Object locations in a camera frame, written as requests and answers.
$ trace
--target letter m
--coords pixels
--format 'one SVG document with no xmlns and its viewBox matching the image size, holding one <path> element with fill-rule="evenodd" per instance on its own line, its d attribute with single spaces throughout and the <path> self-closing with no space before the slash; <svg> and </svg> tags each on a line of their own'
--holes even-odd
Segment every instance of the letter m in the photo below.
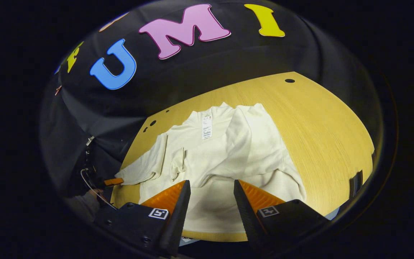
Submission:
<svg viewBox="0 0 414 259">
<path fill-rule="evenodd" d="M 169 37 L 188 46 L 194 44 L 194 28 L 201 32 L 200 41 L 214 41 L 231 35 L 231 32 L 221 26 L 210 12 L 211 5 L 193 5 L 183 12 L 181 23 L 165 19 L 154 20 L 138 31 L 148 33 L 159 48 L 159 59 L 168 59 L 181 50 L 181 46 L 170 42 Z"/>
</svg>

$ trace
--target white sweatshirt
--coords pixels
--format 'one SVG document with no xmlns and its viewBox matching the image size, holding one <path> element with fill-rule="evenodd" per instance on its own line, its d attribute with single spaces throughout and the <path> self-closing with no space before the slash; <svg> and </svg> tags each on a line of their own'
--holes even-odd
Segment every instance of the white sweatshirt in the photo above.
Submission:
<svg viewBox="0 0 414 259">
<path fill-rule="evenodd" d="M 206 128 L 209 120 L 212 127 Z M 188 231 L 245 231 L 233 194 L 234 179 L 282 200 L 306 200 L 289 151 L 259 103 L 235 109 L 223 103 L 192 112 L 184 123 L 159 135 L 148 152 L 115 176 L 123 178 L 123 184 L 141 182 L 139 203 L 189 180 L 191 197 L 184 223 Z"/>
</svg>

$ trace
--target barcode label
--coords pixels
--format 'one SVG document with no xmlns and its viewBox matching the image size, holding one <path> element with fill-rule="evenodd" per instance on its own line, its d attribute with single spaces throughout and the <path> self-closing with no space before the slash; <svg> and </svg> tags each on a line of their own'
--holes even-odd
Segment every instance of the barcode label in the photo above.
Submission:
<svg viewBox="0 0 414 259">
<path fill-rule="evenodd" d="M 212 137 L 212 116 L 202 118 L 202 139 Z"/>
</svg>

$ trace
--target wire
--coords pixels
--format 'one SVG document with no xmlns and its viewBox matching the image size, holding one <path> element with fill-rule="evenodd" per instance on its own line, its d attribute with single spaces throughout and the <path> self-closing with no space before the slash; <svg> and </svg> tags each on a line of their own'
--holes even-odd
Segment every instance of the wire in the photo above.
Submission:
<svg viewBox="0 0 414 259">
<path fill-rule="evenodd" d="M 118 210 L 116 207 L 114 207 L 113 205 L 111 205 L 109 202 L 107 202 L 104 198 L 102 198 L 101 195 L 98 195 L 98 193 L 96 193 L 92 187 L 89 185 L 89 183 L 86 181 L 86 179 L 84 178 L 84 175 L 82 175 L 82 172 L 86 171 L 86 169 L 82 169 L 81 170 L 81 177 L 84 180 L 84 182 L 87 184 L 87 186 L 92 190 L 92 192 L 94 192 L 98 197 L 100 197 L 106 204 L 110 205 L 113 209 Z"/>
</svg>

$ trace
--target table surface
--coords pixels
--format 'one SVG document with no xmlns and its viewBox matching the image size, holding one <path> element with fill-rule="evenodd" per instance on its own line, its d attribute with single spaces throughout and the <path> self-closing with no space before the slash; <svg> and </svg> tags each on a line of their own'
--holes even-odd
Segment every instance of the table surface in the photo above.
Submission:
<svg viewBox="0 0 414 259">
<path fill-rule="evenodd" d="M 256 103 L 265 107 L 303 179 L 306 204 L 321 215 L 327 215 L 348 200 L 349 179 L 356 172 L 363 170 L 364 182 L 372 172 L 373 142 L 357 115 L 324 87 L 296 72 L 228 85 L 148 117 L 121 169 L 148 151 L 156 136 L 183 123 L 192 111 L 207 110 L 222 102 L 233 108 Z M 113 189 L 111 202 L 120 208 L 127 202 L 138 203 L 139 198 L 139 184 L 119 185 Z M 245 233 L 184 230 L 183 236 L 209 241 L 247 240 Z"/>
</svg>

